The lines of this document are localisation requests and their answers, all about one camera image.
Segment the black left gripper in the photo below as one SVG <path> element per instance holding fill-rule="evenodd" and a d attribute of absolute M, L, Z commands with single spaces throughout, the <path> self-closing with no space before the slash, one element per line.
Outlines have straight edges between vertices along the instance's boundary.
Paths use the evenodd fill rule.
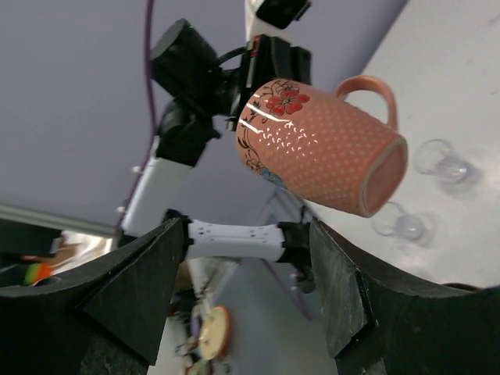
<path fill-rule="evenodd" d="M 278 78 L 311 83 L 312 53 L 280 37 L 254 36 L 240 55 L 241 64 L 231 75 L 228 125 L 235 125 L 244 104 L 264 84 Z"/>

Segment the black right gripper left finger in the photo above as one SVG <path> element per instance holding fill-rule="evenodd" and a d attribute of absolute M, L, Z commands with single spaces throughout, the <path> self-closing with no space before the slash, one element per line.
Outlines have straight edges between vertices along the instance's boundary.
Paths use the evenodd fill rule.
<path fill-rule="evenodd" d="M 184 228 L 143 237 L 38 286 L 1 290 L 4 374 L 145 374 L 155 364 Z"/>

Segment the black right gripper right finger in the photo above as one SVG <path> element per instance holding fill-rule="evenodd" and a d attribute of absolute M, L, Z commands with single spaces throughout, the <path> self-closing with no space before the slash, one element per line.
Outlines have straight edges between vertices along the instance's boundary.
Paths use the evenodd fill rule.
<path fill-rule="evenodd" d="M 467 291 L 416 277 L 320 220 L 309 243 L 340 374 L 498 373 L 498 287 Z"/>

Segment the pink mug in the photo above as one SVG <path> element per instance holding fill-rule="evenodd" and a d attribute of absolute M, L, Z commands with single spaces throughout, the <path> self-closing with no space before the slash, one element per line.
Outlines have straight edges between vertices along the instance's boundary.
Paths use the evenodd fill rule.
<path fill-rule="evenodd" d="M 355 76 L 334 93 L 276 79 L 243 105 L 236 128 L 241 161 L 284 190 L 319 205 L 371 217 L 408 168 L 391 88 Z"/>

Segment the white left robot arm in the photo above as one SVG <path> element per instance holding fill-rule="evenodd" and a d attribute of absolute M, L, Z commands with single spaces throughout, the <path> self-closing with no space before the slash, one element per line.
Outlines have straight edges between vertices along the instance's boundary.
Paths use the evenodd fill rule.
<path fill-rule="evenodd" d="M 141 168 L 118 234 L 119 245 L 160 223 L 179 219 L 184 253 L 190 257 L 243 257 L 291 264 L 298 277 L 311 273 L 309 224 L 281 222 L 268 227 L 224 226 L 193 220 L 170 203 L 195 168 L 206 145 L 220 137 L 215 116 L 234 130 L 244 100 L 276 77 L 311 81 L 310 51 L 282 37 L 257 34 L 224 55 L 185 19 L 176 21 L 146 50 L 146 80 L 172 99 L 153 134 L 152 154 Z"/>

